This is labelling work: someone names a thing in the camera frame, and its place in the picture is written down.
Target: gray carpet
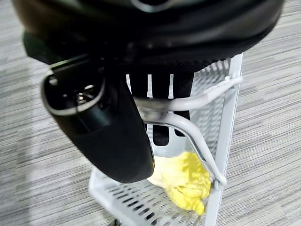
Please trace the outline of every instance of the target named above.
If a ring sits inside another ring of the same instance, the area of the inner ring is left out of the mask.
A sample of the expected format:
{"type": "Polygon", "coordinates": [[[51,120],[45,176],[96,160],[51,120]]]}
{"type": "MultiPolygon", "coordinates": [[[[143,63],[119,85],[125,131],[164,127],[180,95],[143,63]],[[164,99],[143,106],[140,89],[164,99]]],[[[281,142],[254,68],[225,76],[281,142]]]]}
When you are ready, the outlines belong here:
{"type": "MultiPolygon", "coordinates": [[[[22,26],[0,0],[0,225],[101,226],[87,192],[91,164],[45,111],[48,68],[27,58],[22,26]]],[[[301,225],[301,2],[245,53],[218,226],[301,225]]]]}

